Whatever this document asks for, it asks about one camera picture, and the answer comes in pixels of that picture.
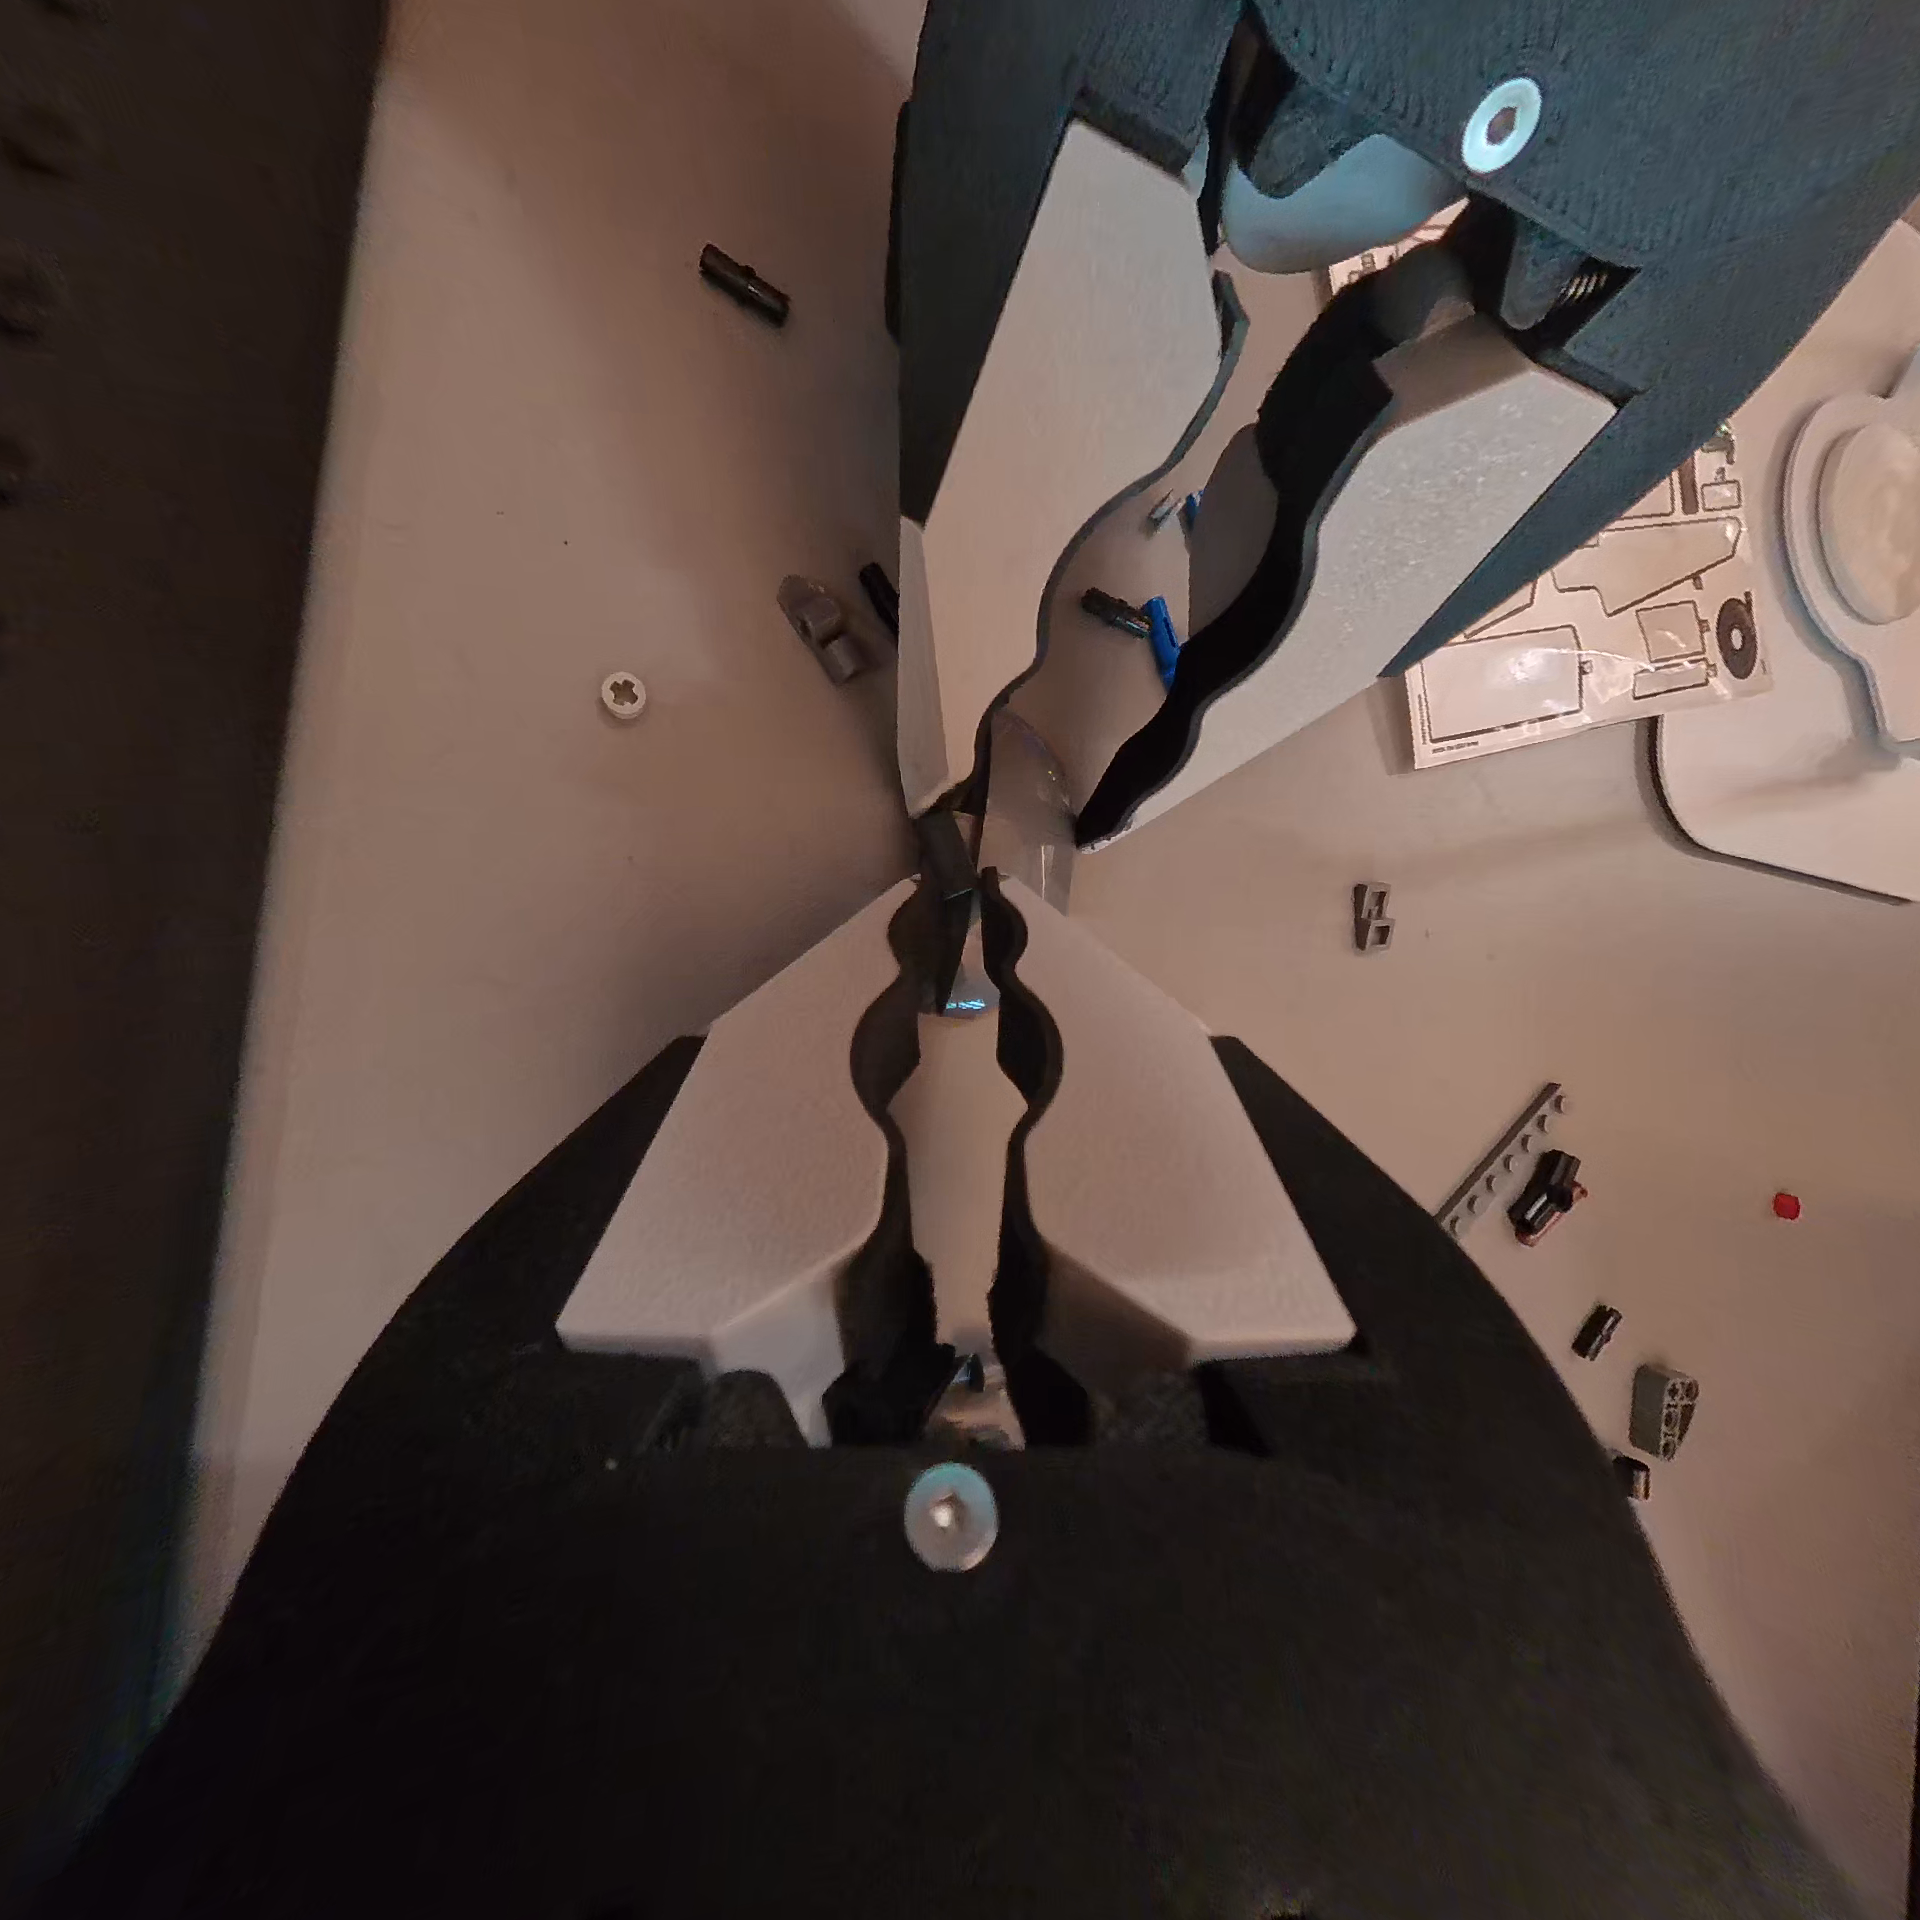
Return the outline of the grey lego bracket piece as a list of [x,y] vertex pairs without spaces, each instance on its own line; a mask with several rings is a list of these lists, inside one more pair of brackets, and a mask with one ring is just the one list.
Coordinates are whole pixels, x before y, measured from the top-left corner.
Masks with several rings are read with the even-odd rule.
[[844,601],[823,583],[787,573],[775,590],[788,629],[801,637],[809,657],[827,680],[844,688],[874,669],[874,653]]

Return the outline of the grey curved lego canopy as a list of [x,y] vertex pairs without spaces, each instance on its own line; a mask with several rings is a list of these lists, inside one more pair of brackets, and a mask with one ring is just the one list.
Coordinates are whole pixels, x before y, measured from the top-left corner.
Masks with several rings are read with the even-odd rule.
[[[1075,863],[1073,793],[1056,751],[1017,711],[1000,709],[993,716],[983,769],[951,806],[970,816],[976,874],[994,870],[1067,911]],[[998,1008],[1000,989],[983,952],[976,889],[962,967],[947,1012],[938,1017],[968,1021]]]

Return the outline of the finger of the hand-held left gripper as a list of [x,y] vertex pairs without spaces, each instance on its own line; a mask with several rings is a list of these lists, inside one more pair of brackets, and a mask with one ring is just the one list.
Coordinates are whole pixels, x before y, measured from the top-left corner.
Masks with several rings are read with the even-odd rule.
[[1046,657],[1060,567],[1187,454],[1244,330],[1187,183],[1071,121],[945,478],[902,516],[911,817],[972,780],[980,725]]
[[1454,240],[1355,279],[1218,454],[1162,709],[1079,806],[1105,848],[1391,673],[1616,406],[1472,300]]

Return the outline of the long grey lego plate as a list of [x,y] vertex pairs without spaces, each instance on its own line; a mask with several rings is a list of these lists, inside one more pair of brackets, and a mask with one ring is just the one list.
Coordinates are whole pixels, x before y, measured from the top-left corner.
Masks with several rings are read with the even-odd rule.
[[1560,1146],[1569,1114],[1570,1097],[1563,1084],[1540,1086],[1434,1214],[1442,1232],[1460,1240],[1475,1222],[1512,1206],[1536,1161]]

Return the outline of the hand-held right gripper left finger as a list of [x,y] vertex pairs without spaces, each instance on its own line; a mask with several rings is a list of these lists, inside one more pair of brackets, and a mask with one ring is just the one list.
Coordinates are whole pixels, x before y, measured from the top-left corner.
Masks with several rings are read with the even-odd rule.
[[921,972],[898,944],[926,908],[898,880],[713,1021],[560,1309],[566,1348],[768,1376],[833,1441],[827,1394],[874,1343],[858,1260],[911,1220],[892,1108]]

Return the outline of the black lego piece red ends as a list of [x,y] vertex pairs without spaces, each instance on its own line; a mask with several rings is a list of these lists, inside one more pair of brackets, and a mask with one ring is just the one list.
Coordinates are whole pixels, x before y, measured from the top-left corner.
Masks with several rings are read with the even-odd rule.
[[1520,1245],[1536,1245],[1588,1194],[1579,1182],[1579,1168],[1579,1157],[1563,1146],[1539,1157],[1520,1194],[1507,1209],[1508,1226]]

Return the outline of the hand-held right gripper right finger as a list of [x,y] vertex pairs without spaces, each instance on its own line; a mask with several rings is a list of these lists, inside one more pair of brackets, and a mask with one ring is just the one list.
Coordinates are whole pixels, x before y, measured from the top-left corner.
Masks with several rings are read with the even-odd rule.
[[1223,1360],[1342,1352],[1354,1313],[1210,1030],[1032,886],[985,874],[1007,1144],[993,1345],[1022,1439]]

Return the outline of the lego sticker sheet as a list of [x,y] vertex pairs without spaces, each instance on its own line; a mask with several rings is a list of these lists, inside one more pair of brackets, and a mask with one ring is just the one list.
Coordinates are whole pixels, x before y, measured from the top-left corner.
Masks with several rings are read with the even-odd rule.
[[1414,762],[1770,693],[1747,494],[1737,431],[1722,422],[1624,516],[1416,662]]

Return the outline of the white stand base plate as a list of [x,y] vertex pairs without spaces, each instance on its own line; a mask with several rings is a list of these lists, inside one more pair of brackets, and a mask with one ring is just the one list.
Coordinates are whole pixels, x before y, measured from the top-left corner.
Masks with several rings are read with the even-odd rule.
[[1918,897],[1915,753],[1895,750],[1868,676],[1822,630],[1792,567],[1788,466],[1826,399],[1898,389],[1918,343],[1918,240],[1898,222],[1810,334],[1735,412],[1755,485],[1753,602],[1770,690],[1652,730],[1675,826],[1716,856],[1902,903]]

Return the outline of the black lego tile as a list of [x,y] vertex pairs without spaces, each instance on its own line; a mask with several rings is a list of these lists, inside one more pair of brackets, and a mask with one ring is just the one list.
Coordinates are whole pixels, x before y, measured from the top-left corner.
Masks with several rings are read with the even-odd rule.
[[970,844],[970,816],[951,804],[926,808],[916,820],[921,874],[935,894],[935,946],[931,957],[928,1008],[945,1014],[962,967],[976,910],[976,862]]

